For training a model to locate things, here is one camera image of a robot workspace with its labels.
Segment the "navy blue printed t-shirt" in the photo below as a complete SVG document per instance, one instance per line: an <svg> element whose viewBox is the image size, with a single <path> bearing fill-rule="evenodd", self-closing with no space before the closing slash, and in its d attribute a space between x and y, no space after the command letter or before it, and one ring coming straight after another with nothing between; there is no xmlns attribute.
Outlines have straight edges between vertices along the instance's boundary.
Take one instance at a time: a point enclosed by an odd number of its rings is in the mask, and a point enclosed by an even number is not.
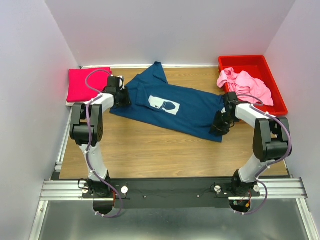
<svg viewBox="0 0 320 240"><path fill-rule="evenodd" d="M220 95L168 83L160 62L155 62L126 84L131 105L113 107L110 113L213 142L217 112L224 108Z"/></svg>

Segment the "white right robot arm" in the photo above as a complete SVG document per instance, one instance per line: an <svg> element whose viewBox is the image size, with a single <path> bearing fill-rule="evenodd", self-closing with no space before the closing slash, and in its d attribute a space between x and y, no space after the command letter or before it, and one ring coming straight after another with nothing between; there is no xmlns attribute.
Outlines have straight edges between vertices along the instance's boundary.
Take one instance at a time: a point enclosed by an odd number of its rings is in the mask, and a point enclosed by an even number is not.
<svg viewBox="0 0 320 240"><path fill-rule="evenodd" d="M254 129L253 154L246 164L233 174L229 191L235 196L243 196L252 190L262 173L292 153L289 120L285 116L276 117L263 112L250 103L232 102L217 111L210 132L222 137L239 121Z"/></svg>

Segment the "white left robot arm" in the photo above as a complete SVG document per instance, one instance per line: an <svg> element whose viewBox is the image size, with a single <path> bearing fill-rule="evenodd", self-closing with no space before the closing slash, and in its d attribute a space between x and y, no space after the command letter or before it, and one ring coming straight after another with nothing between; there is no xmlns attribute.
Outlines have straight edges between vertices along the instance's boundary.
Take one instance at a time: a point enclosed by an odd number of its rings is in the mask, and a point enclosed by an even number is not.
<svg viewBox="0 0 320 240"><path fill-rule="evenodd" d="M69 135L82 151L88 169L88 180L82 188L84 194L106 198L114 192L100 145L104 133L103 113L130 105L128 89L106 87L91 100L72 106Z"/></svg>

